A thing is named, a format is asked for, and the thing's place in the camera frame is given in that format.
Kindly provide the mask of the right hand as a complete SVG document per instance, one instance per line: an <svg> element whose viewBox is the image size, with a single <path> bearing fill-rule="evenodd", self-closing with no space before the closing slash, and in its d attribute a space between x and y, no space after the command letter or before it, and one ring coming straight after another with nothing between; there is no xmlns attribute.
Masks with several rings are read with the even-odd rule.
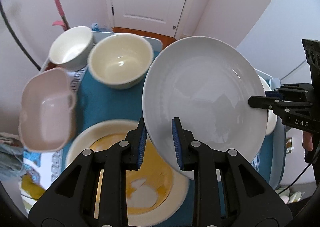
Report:
<svg viewBox="0 0 320 227"><path fill-rule="evenodd" d="M312 142L313 134L309 132L303 132L303 148L306 151L313 150L313 142Z"/></svg>

